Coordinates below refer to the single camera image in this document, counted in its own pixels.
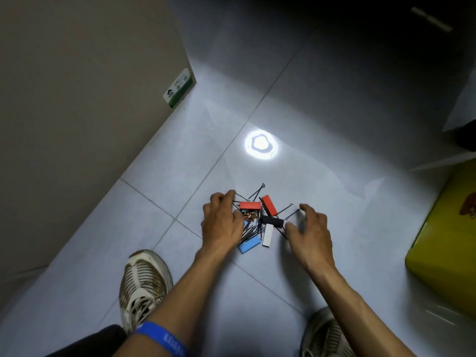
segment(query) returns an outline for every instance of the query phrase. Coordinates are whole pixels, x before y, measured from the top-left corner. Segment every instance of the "tile floor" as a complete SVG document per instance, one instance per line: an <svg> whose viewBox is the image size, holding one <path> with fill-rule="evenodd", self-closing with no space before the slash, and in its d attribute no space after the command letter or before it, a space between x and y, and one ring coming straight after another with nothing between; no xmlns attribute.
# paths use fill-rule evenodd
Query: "tile floor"
<svg viewBox="0 0 476 357"><path fill-rule="evenodd" d="M429 122L436 107L419 99L440 101L432 86L440 76L402 62L392 43L374 47L299 7L170 0L170 8L198 83L15 302L0 325L3 354L41 356L120 323L130 253L156 250L178 281L200 248L210 194L249 195L264 182L277 208L306 202L327 213L338 268L417 355L473 355L474 322L404 265L450 171L410 170L461 152L438 132L443 124ZM420 89L411 93L413 82ZM275 144L271 155L249 148L256 132ZM296 356L306 318L323 306L275 232L269 249L230 256L197 354Z"/></svg>

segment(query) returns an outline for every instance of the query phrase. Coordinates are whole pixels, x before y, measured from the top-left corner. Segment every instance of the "hand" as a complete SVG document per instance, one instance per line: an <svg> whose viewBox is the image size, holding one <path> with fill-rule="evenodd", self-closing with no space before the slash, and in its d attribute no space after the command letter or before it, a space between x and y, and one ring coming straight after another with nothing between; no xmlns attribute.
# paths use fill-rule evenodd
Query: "hand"
<svg viewBox="0 0 476 357"><path fill-rule="evenodd" d="M210 197L210 203L203 206L204 220L202 222L202 248L198 256L225 256L241 240L245 221L240 210L231 213L231 205L235 191L229 190L225 195L215 193Z"/></svg>
<svg viewBox="0 0 476 357"><path fill-rule="evenodd" d="M286 223L286 234L295 257L309 273L321 269L335 269L332 241L327 229L327 216L307 204L299 207L306 213L306 231L301 234L292 223Z"/></svg>

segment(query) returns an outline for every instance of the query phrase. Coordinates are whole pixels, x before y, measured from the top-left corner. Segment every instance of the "left hand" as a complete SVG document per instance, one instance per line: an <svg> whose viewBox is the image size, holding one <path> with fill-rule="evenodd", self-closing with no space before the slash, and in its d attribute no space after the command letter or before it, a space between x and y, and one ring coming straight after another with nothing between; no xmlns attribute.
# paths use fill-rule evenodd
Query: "left hand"
<svg viewBox="0 0 476 357"><path fill-rule="evenodd" d="M215 193L210 197L210 203L203 206L203 244L197 255L224 258L240 242L245 221L240 210L231 213L234 197L234 190L224 195Z"/></svg>

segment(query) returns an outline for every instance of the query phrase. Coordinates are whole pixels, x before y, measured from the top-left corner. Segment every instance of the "white magnet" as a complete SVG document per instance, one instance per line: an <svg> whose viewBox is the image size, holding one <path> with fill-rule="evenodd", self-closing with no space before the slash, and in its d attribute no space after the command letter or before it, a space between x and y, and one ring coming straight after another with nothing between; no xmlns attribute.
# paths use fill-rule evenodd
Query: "white magnet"
<svg viewBox="0 0 476 357"><path fill-rule="evenodd" d="M265 236L263 237L263 246L270 246L271 237L273 236L273 228L274 226L272 224L266 224Z"/></svg>

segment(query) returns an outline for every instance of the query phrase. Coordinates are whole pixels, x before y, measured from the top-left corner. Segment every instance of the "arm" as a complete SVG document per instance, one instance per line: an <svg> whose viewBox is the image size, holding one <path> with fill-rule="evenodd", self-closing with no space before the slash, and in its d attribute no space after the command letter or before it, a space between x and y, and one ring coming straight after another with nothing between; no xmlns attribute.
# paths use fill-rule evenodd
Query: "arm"
<svg viewBox="0 0 476 357"><path fill-rule="evenodd" d="M239 243L244 221L240 210L231 214L235 191L215 193L203 206L203 245L192 266L147 318L164 327L184 346L189 347L200 312L226 255ZM115 357L170 356L161 345L146 336L133 334Z"/></svg>
<svg viewBox="0 0 476 357"><path fill-rule="evenodd" d="M306 212L306 231L301 234L295 225L286 223L289 245L319 288L355 354L415 357L339 274L332 256L327 216L307 204L300 207Z"/></svg>

